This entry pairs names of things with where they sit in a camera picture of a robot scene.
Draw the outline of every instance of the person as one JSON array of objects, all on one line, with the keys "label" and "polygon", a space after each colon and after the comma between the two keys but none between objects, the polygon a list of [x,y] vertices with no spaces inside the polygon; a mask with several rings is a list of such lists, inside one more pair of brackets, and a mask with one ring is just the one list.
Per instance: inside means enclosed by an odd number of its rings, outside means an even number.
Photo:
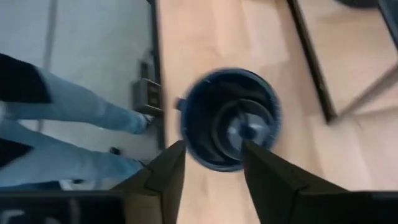
[{"label": "person", "polygon": [[18,119],[76,121],[142,134],[153,117],[120,108],[82,86],[0,54],[0,187],[126,179],[142,168],[134,159],[89,151],[31,131]]}]

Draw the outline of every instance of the shoe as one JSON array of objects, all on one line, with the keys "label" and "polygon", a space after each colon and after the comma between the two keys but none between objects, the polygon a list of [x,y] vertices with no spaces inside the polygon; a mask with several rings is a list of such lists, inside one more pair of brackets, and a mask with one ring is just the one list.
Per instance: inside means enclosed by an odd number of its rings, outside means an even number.
[{"label": "shoe", "polygon": [[80,184],[75,184],[74,180],[60,180],[62,190],[109,190],[116,186],[119,181],[114,180],[84,180]]},{"label": "shoe", "polygon": [[153,125],[155,118],[148,114],[143,114],[142,117],[144,118],[144,121],[146,122],[145,129],[150,128]]},{"label": "shoe", "polygon": [[[122,154],[122,151],[116,147],[111,147],[109,152],[118,156]],[[84,182],[85,182],[84,180],[72,180],[72,184],[82,184]]]}]

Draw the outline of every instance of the sneaker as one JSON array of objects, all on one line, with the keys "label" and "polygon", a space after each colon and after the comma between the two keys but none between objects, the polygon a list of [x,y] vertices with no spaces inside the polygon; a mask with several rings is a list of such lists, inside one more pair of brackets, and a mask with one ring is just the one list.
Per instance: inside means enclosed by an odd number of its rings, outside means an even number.
[{"label": "sneaker", "polygon": [[148,114],[142,114],[142,117],[144,118],[144,121],[146,123],[145,129],[150,128],[153,125],[155,118]]},{"label": "sneaker", "polygon": [[[109,149],[109,153],[120,156],[122,154],[122,151],[116,147],[111,147]],[[84,183],[84,180],[72,180],[72,184],[82,184],[82,183]]]},{"label": "sneaker", "polygon": [[[120,149],[118,149],[116,147],[112,147],[109,150],[109,152],[112,153],[112,154],[118,155],[118,156],[121,156],[121,154],[122,154],[122,150],[120,150]],[[137,159],[136,161],[139,162],[142,167],[147,167],[147,164],[150,162],[150,161],[149,162],[148,161],[142,161],[142,160],[139,160],[139,159]]]},{"label": "sneaker", "polygon": [[59,183],[62,190],[109,190],[118,185],[120,180],[112,178],[85,180],[80,184],[75,184],[72,180],[60,180]]}]

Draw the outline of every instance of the jeans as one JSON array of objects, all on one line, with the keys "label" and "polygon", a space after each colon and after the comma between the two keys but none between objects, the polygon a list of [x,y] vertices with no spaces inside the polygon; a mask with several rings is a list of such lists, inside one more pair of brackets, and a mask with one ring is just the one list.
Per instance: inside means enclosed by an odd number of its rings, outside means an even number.
[{"label": "jeans", "polygon": [[49,119],[90,123],[131,134],[145,131],[143,115],[113,105],[49,72],[38,71],[53,102],[6,103],[7,115],[0,123],[0,138],[32,146],[32,150],[0,168],[0,187],[63,179],[126,179],[142,168],[134,159],[89,151],[20,125],[18,119]]}]

